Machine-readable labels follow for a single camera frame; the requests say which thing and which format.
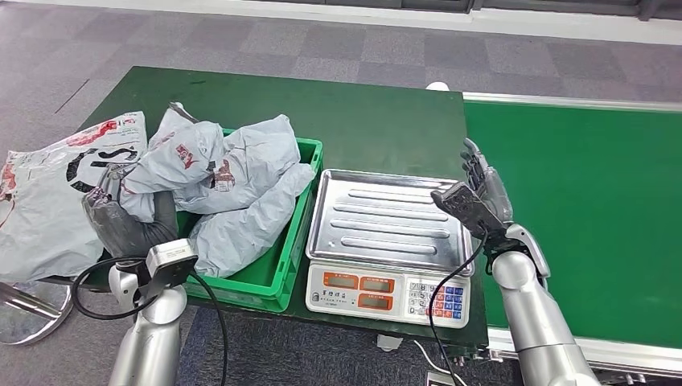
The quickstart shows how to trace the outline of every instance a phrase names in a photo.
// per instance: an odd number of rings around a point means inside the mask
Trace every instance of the table edge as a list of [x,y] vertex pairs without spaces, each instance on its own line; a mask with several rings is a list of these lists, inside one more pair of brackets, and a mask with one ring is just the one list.
[[564,107],[646,110],[659,112],[667,111],[682,113],[682,103],[675,102],[602,101],[596,99],[568,98],[563,96],[492,94],[485,92],[463,92],[462,95],[465,102],[504,102]]
[[[488,327],[488,339],[489,351],[496,351],[500,358],[518,359],[508,329]],[[593,369],[682,378],[680,349],[590,338],[575,340]]]

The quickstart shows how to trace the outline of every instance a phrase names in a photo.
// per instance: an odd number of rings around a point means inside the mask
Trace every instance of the black cable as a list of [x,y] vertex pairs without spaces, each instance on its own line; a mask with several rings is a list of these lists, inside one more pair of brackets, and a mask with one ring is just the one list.
[[462,263],[462,265],[457,267],[456,270],[452,271],[451,274],[446,276],[443,280],[441,280],[440,283],[438,283],[438,285],[436,285],[436,289],[431,294],[431,300],[429,301],[429,324],[431,325],[431,331],[433,331],[433,336],[436,339],[436,342],[438,342],[438,348],[441,351],[441,355],[443,355],[443,359],[446,361],[448,371],[450,372],[450,377],[452,378],[452,381],[454,382],[453,384],[455,384],[455,385],[458,384],[458,381],[454,377],[454,372],[452,371],[452,366],[450,366],[450,361],[448,360],[446,349],[443,347],[443,342],[441,342],[441,339],[438,338],[438,333],[436,332],[436,326],[433,324],[433,301],[436,299],[436,295],[438,295],[438,291],[441,289],[441,287],[443,287],[443,285],[446,284],[456,274],[462,272],[462,270],[465,269],[466,266],[469,265],[472,261],[474,261],[476,256],[478,256],[478,254],[483,250],[483,246],[488,241],[488,230],[485,227],[483,227],[482,225],[481,225],[481,229],[485,232],[485,234],[483,235],[483,240],[481,240],[481,244],[479,244],[479,246],[476,248],[476,250],[471,254],[471,256],[468,259],[466,259],[466,261],[464,261]]
[[225,380],[228,377],[228,325],[225,323],[225,319],[223,318],[223,314],[220,312],[220,304],[218,303],[218,298],[216,298],[216,294],[213,293],[213,289],[211,289],[208,284],[199,276],[199,274],[196,271],[190,272],[190,275],[196,279],[199,284],[206,290],[208,293],[208,296],[211,297],[211,300],[213,301],[213,306],[216,307],[216,311],[218,312],[218,320],[220,321],[220,330],[223,332],[223,376],[220,381],[220,386],[225,386]]
[[152,297],[146,302],[142,303],[141,305],[133,308],[130,311],[126,311],[120,314],[113,314],[113,315],[107,315],[107,314],[98,314],[96,312],[92,312],[91,310],[88,310],[83,306],[83,303],[80,302],[80,299],[78,298],[78,289],[80,288],[80,285],[83,284],[83,281],[85,278],[92,273],[92,271],[99,269],[101,267],[105,267],[107,265],[114,265],[116,263],[120,263],[123,261],[145,261],[145,257],[116,257],[113,259],[108,259],[108,260],[103,260],[95,265],[92,265],[88,267],[85,271],[83,271],[76,280],[71,284],[71,297],[73,300],[73,306],[81,312],[83,315],[88,316],[93,319],[99,319],[99,320],[116,320],[116,319],[123,319],[127,318],[130,315],[135,315],[136,313],[144,310],[148,306],[151,306],[151,303],[153,303],[156,300],[156,297]]

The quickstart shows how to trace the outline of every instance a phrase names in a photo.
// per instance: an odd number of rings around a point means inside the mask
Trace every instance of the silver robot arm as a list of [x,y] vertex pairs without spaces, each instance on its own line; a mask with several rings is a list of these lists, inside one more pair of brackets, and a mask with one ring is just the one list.
[[530,256],[518,251],[499,254],[492,263],[492,277],[502,292],[524,382],[527,386],[598,385],[559,305],[540,284],[549,271],[535,239],[518,224],[507,230],[510,238],[521,234],[534,245],[528,248]]
[[549,266],[535,238],[512,222],[512,205],[497,171],[470,139],[462,152],[467,183],[433,191],[436,206],[485,240],[488,273],[504,311],[527,386],[598,385],[580,347],[547,291]]
[[197,256],[187,239],[153,247],[139,265],[115,265],[109,286],[123,312],[156,297],[136,314],[118,349],[109,386],[173,386],[180,359],[179,320],[187,306],[182,286]]

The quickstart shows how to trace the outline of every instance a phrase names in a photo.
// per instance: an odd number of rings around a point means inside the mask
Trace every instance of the gray carpet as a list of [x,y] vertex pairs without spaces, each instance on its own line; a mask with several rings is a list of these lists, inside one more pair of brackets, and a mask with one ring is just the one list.
[[[682,101],[682,49],[513,35],[0,2],[0,159],[73,133],[133,65],[557,97]],[[108,294],[85,294],[117,312]],[[183,316],[181,385],[217,384],[212,310]],[[413,343],[228,314],[230,384],[423,384]],[[105,384],[128,321],[74,313],[29,347],[0,347],[0,386]],[[435,346],[428,344],[433,358]],[[513,364],[472,363],[469,384],[513,384]]]
[[[395,351],[376,334],[250,312],[224,312],[229,329],[229,385],[423,385],[430,369],[405,340]],[[200,309],[183,348],[178,386],[220,384],[223,346],[214,310]],[[420,342],[441,367],[435,343]],[[468,363],[456,372],[470,385],[522,384],[516,363]]]

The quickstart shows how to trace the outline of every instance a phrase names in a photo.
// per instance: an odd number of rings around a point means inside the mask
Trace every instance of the white plastic bag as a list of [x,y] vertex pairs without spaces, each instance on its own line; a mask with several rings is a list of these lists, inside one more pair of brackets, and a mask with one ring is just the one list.
[[159,131],[150,139],[150,150],[123,179],[120,204],[137,220],[150,223],[154,221],[152,193],[198,183],[212,173],[224,154],[223,130],[219,125],[192,124],[171,107],[163,116]]
[[196,270],[227,277],[253,263],[273,246],[313,177],[310,165],[298,163],[248,208],[202,217],[189,237],[199,254]]
[[11,151],[0,181],[0,281],[75,276],[103,250],[80,199],[109,162],[146,150],[145,117],[127,113],[33,152]]
[[207,179],[175,191],[179,210],[199,214],[248,207],[301,161],[289,118],[244,126],[224,139],[226,155]]

